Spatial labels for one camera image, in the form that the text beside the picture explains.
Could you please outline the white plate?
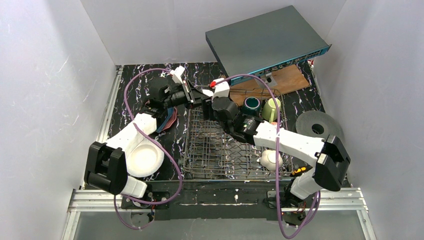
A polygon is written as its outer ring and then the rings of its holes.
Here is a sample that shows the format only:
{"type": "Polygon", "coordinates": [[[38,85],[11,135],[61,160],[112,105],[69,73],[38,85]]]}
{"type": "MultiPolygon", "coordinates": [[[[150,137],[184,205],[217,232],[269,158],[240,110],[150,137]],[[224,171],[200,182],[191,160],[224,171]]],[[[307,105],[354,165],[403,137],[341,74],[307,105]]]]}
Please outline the white plate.
{"type": "Polygon", "coordinates": [[[164,161],[164,152],[152,141],[143,139],[126,158],[127,172],[137,178],[154,174],[164,161]]]}

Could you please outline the dark blue plate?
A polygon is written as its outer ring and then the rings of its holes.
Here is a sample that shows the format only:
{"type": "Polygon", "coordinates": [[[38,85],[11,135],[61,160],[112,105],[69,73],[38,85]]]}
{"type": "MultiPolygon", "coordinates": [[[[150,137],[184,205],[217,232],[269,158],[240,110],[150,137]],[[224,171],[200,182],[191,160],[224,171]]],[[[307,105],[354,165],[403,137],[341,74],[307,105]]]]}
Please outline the dark blue plate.
{"type": "Polygon", "coordinates": [[[157,133],[161,133],[169,129],[177,119],[177,109],[176,107],[169,108],[167,110],[167,116],[164,119],[164,122],[156,129],[157,133]]]}

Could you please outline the yellow black screwdriver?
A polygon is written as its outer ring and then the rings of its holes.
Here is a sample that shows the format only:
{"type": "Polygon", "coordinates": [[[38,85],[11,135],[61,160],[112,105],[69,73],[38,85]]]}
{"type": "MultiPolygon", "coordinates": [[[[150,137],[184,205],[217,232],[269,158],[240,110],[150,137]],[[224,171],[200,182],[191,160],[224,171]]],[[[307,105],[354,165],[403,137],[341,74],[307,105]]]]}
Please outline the yellow black screwdriver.
{"type": "Polygon", "coordinates": [[[312,169],[312,167],[309,166],[309,165],[308,166],[302,166],[302,167],[299,167],[298,169],[294,169],[290,173],[290,176],[296,178],[296,177],[301,176],[302,174],[306,173],[307,171],[309,171],[311,169],[312,169]]]}

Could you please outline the aluminium frame rail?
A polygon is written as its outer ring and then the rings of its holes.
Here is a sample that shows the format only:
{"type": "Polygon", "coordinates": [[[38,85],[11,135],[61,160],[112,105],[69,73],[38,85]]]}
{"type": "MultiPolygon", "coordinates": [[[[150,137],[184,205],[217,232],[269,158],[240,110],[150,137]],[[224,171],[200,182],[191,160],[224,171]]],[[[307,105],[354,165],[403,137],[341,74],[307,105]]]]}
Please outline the aluminium frame rail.
{"type": "MultiPolygon", "coordinates": [[[[123,66],[116,67],[116,75],[112,83],[112,87],[103,111],[100,127],[96,136],[97,142],[104,142],[108,138],[110,123],[116,102],[117,93],[123,73],[123,66]]],[[[114,209],[113,195],[103,190],[86,189],[85,182],[72,191],[71,199],[67,209],[67,217],[64,231],[62,234],[63,240],[73,240],[77,231],[77,226],[83,212],[109,212],[114,209]]]]}

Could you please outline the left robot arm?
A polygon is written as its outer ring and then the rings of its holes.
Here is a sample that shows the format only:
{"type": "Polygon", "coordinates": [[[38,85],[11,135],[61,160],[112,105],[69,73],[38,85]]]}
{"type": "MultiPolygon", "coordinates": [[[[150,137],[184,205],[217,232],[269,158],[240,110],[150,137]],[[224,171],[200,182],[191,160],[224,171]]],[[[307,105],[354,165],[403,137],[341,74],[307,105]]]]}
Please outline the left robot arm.
{"type": "Polygon", "coordinates": [[[113,137],[90,145],[84,181],[113,195],[142,198],[149,187],[140,179],[155,173],[165,158],[162,146],[148,136],[173,124],[177,106],[195,108],[213,94],[211,90],[196,89],[188,81],[154,79],[141,112],[113,137]]]}

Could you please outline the wooden board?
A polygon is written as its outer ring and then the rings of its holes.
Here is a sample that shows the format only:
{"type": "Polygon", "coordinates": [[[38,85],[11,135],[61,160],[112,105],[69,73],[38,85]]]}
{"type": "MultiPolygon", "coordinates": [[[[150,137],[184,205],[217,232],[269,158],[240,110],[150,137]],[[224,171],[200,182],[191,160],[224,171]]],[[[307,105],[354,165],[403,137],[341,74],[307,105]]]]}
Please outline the wooden board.
{"type": "MultiPolygon", "coordinates": [[[[276,85],[270,89],[276,97],[302,90],[311,85],[296,65],[275,71],[271,76],[271,81],[275,82],[276,85]]],[[[255,79],[231,86],[229,96],[238,106],[242,106],[247,97],[256,97],[260,100],[271,98],[268,90],[258,85],[255,79]]]]}

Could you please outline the patterned white bowl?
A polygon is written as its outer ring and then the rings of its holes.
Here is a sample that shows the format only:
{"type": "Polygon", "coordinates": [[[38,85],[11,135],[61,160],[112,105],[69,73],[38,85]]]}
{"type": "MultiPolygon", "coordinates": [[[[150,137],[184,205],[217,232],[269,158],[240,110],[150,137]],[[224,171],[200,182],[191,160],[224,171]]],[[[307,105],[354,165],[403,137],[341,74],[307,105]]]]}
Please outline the patterned white bowl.
{"type": "Polygon", "coordinates": [[[202,89],[201,92],[208,97],[213,97],[213,95],[214,95],[214,92],[212,90],[209,90],[209,89],[202,89]]]}

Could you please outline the light green mug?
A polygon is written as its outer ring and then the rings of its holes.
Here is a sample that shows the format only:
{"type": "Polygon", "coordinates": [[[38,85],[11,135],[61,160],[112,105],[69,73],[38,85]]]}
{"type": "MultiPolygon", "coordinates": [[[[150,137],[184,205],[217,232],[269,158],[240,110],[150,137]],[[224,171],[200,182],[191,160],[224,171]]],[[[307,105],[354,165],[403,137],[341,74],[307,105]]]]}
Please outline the light green mug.
{"type": "Polygon", "coordinates": [[[265,102],[261,110],[261,116],[269,123],[275,122],[277,120],[278,111],[273,98],[270,98],[265,102]]]}

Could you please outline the pink mug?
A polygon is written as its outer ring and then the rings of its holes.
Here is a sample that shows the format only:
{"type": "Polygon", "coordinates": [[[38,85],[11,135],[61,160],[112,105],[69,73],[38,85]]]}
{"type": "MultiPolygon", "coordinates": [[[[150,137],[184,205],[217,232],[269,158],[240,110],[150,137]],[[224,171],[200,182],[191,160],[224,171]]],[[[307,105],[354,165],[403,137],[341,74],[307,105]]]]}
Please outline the pink mug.
{"type": "Polygon", "coordinates": [[[275,172],[276,169],[279,169],[283,166],[283,158],[277,151],[266,149],[262,151],[259,163],[268,171],[275,172]]]}

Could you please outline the dark green mug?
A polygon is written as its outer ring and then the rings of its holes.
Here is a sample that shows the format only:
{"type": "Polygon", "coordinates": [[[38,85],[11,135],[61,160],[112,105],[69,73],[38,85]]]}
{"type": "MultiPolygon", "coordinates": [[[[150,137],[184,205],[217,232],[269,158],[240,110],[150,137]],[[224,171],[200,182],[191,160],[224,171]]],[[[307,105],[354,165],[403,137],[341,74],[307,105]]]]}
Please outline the dark green mug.
{"type": "Polygon", "coordinates": [[[255,96],[244,99],[241,112],[246,115],[258,117],[261,109],[261,101],[255,96]]]}

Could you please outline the grey filament spool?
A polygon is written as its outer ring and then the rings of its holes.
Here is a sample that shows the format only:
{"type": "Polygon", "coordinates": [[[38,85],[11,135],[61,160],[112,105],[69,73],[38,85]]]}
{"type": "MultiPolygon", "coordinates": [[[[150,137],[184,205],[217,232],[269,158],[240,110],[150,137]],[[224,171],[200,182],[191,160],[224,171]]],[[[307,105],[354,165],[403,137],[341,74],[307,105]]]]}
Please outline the grey filament spool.
{"type": "Polygon", "coordinates": [[[345,136],[341,125],[330,115],[317,110],[309,110],[300,114],[295,123],[298,134],[327,138],[329,135],[336,136],[344,141],[345,136]]]}

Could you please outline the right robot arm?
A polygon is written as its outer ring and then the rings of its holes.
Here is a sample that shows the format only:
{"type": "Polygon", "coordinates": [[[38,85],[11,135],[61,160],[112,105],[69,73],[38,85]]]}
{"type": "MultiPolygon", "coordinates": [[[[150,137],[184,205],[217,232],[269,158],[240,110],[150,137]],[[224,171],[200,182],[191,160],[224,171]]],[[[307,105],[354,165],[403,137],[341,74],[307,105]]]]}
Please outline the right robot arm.
{"type": "Polygon", "coordinates": [[[208,97],[202,100],[202,110],[206,120],[218,122],[234,140],[285,153],[311,166],[294,177],[287,193],[304,200],[321,189],[341,190],[351,158],[339,137],[311,137],[276,128],[257,116],[242,113],[229,97],[208,97]]]}

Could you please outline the metal switch stand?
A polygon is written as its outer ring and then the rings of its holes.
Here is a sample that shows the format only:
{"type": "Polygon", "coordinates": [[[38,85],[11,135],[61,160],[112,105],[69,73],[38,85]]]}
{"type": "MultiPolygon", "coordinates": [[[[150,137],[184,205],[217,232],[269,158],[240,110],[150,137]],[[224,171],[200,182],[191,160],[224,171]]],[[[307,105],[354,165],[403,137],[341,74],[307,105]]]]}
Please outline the metal switch stand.
{"type": "Polygon", "coordinates": [[[278,85],[278,83],[276,82],[275,78],[272,76],[271,73],[265,74],[261,77],[261,79],[265,82],[265,84],[269,87],[269,88],[274,88],[275,86],[278,85]]]}

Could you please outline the maroon plate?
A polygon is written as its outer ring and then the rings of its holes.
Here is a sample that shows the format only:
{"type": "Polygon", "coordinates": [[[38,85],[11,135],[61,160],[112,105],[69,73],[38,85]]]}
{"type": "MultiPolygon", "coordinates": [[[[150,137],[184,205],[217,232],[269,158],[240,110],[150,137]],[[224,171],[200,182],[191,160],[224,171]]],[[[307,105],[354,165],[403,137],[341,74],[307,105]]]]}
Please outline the maroon plate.
{"type": "Polygon", "coordinates": [[[178,110],[175,106],[170,108],[146,106],[144,112],[156,119],[156,132],[161,133],[177,120],[178,110]]]}

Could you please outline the grey network switch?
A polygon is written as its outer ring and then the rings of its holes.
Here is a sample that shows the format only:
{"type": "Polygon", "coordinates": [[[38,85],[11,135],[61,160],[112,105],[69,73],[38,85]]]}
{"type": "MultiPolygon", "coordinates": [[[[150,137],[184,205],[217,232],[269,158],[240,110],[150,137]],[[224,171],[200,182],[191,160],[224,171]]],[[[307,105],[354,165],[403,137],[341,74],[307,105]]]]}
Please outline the grey network switch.
{"type": "Polygon", "coordinates": [[[205,39],[224,75],[232,78],[231,86],[331,48],[293,5],[209,30],[205,39]]]}

